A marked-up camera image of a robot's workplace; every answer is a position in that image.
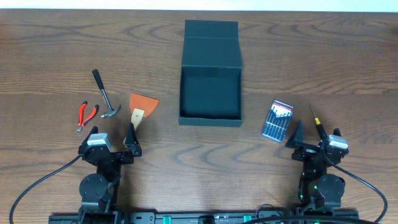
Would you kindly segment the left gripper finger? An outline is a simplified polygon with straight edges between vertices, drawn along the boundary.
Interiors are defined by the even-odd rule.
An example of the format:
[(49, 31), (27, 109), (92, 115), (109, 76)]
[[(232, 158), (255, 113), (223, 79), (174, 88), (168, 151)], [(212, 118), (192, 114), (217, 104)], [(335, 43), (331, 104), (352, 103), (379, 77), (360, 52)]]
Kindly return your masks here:
[(93, 126), (91, 131), (89, 132), (89, 134), (87, 135), (87, 137), (85, 138), (85, 140), (81, 143), (82, 146), (87, 146), (88, 145), (88, 140), (90, 138), (90, 136), (92, 134), (98, 134), (98, 127), (97, 126)]
[(128, 131), (124, 140), (124, 145), (128, 149), (139, 149), (139, 141), (136, 137), (136, 132), (133, 123), (129, 123)]

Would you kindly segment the small yellow black screwdriver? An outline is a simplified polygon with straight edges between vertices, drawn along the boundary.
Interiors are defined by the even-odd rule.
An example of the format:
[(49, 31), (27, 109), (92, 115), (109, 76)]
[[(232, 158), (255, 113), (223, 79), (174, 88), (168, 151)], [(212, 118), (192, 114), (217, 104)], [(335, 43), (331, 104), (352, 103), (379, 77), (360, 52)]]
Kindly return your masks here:
[(325, 131), (325, 128), (323, 127), (323, 124), (319, 120), (318, 116), (315, 114), (315, 111), (314, 111), (312, 105), (310, 105), (310, 109), (314, 115), (314, 120), (315, 120), (315, 124), (317, 127), (318, 135), (322, 141), (326, 141), (328, 139), (328, 135)]

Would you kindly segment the hammer with black grip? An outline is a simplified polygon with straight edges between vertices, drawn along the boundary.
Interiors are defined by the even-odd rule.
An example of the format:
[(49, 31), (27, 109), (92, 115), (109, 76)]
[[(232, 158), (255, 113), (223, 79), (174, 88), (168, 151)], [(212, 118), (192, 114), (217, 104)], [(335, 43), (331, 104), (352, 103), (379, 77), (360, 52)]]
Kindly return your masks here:
[(106, 91), (105, 91), (105, 89), (104, 89), (104, 85), (103, 85), (102, 79), (101, 79), (101, 77), (100, 77), (99, 71), (98, 71), (97, 69), (94, 69), (94, 70), (92, 71), (92, 74), (93, 74), (94, 79), (95, 79), (95, 81), (96, 81), (96, 84), (97, 84), (97, 86), (98, 86), (98, 88), (99, 88), (99, 90), (100, 90), (100, 92), (101, 92), (101, 94), (102, 94), (102, 96), (103, 96), (105, 105), (106, 105), (106, 107), (107, 107), (107, 109), (108, 109), (108, 111), (107, 111), (106, 113), (103, 113), (103, 114), (101, 115), (101, 117), (102, 117), (103, 119), (105, 119), (105, 118), (109, 118), (109, 117), (115, 116), (115, 115), (120, 111), (121, 105), (119, 105), (118, 108), (117, 108), (116, 110), (111, 106), (111, 103), (110, 103), (110, 101), (109, 101), (109, 98), (108, 98), (108, 96), (107, 96), (107, 94), (106, 94)]

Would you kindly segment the blue precision screwdriver set case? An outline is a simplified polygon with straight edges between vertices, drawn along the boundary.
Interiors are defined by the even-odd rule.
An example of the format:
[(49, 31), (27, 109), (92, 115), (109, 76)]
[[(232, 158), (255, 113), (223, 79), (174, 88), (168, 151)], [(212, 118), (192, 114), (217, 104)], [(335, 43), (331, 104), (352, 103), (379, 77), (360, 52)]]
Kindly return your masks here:
[(285, 138), (293, 112), (293, 106), (274, 100), (264, 123), (261, 133), (262, 136), (277, 142), (282, 142)]

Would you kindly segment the orange scraper wooden handle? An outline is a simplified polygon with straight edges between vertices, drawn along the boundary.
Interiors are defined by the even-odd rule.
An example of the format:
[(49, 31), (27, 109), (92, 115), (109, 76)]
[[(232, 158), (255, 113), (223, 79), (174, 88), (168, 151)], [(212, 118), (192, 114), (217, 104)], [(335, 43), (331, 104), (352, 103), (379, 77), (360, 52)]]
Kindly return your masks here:
[(130, 95), (131, 122), (135, 131), (144, 118), (150, 116), (159, 104), (159, 100), (149, 96), (132, 93)]

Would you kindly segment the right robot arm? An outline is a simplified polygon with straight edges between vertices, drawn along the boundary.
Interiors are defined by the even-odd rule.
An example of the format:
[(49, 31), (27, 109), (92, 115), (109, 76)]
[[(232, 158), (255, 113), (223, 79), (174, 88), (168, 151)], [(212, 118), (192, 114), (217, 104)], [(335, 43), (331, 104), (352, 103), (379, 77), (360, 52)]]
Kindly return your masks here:
[(294, 133), (285, 146), (294, 150), (292, 159), (303, 163), (298, 186), (298, 198), (303, 207), (298, 209), (304, 214), (306, 209), (325, 210), (327, 212), (341, 207), (341, 198), (345, 191), (343, 178), (329, 174), (332, 164), (339, 164), (349, 153), (348, 142), (336, 128), (333, 134), (327, 134), (322, 125), (317, 125), (320, 142), (317, 145), (304, 142), (304, 126), (297, 122)]

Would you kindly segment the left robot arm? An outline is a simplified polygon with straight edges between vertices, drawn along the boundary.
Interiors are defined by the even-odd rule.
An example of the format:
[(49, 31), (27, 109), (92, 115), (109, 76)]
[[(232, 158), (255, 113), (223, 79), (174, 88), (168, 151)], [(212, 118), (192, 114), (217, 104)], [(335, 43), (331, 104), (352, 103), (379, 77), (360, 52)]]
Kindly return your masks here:
[(87, 175), (80, 183), (81, 210), (91, 218), (118, 215), (116, 210), (121, 179), (121, 166), (134, 163), (142, 156), (142, 149), (136, 137), (133, 123), (124, 140), (125, 151), (113, 152), (112, 142), (106, 133), (100, 133), (94, 126), (78, 148), (82, 160), (95, 166), (96, 173)]

